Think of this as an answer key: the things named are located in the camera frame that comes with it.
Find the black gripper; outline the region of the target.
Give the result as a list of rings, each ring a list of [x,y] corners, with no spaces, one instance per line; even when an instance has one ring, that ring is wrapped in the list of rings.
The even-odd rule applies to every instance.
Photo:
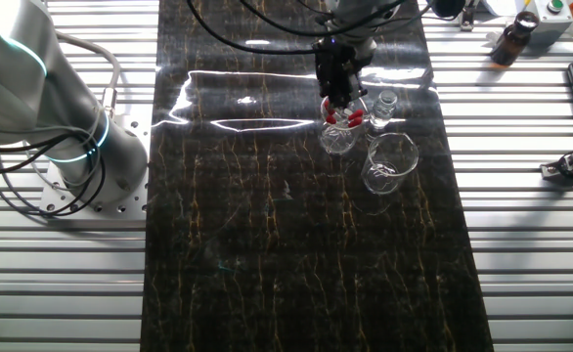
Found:
[[[317,40],[313,49],[323,107],[347,108],[358,96],[368,93],[360,80],[360,72],[368,64],[367,57],[359,58],[354,47],[334,38]]]

